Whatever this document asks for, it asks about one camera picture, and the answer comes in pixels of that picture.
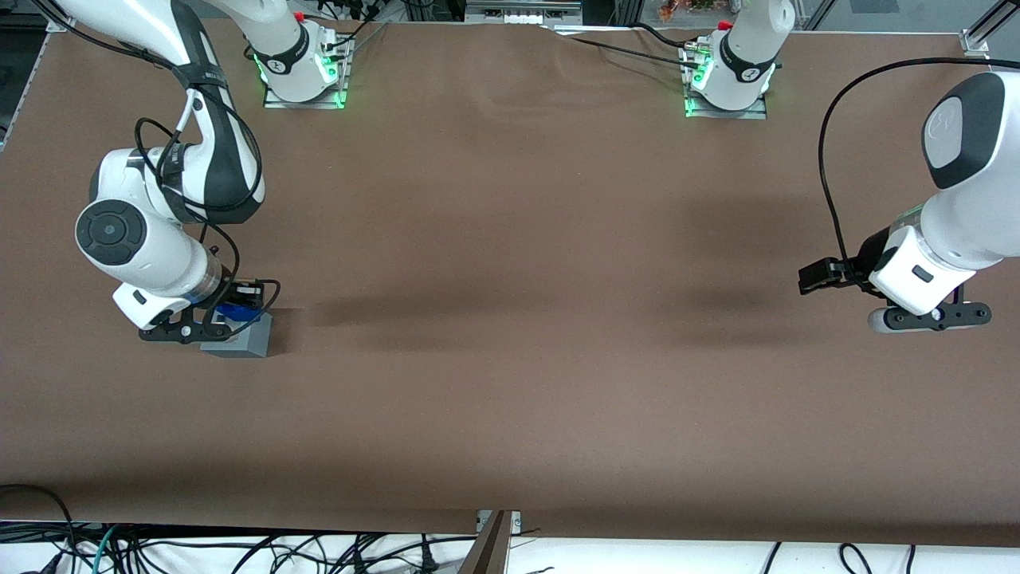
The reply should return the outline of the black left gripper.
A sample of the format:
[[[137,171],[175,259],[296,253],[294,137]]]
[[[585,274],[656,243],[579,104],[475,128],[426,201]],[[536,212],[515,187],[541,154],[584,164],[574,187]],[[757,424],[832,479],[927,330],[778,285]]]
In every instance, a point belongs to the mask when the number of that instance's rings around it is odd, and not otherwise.
[[[905,243],[911,241],[910,226],[886,226],[862,243],[856,258],[826,258],[825,264],[809,264],[798,270],[798,291],[802,297],[823,289],[842,289],[846,280],[856,280],[862,292],[899,292],[904,284]]]

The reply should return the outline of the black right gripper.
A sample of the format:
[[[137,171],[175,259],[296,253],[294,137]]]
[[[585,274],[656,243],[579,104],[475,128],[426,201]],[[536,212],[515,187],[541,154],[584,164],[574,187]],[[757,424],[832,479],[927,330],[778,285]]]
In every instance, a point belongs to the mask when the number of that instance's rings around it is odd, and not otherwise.
[[[232,328],[219,312],[218,306],[240,305],[245,309],[261,309],[265,302],[265,283],[261,281],[240,281],[239,291],[234,286],[234,277],[220,280],[214,294],[209,297],[209,308],[202,316],[200,327],[202,336],[227,336]]]

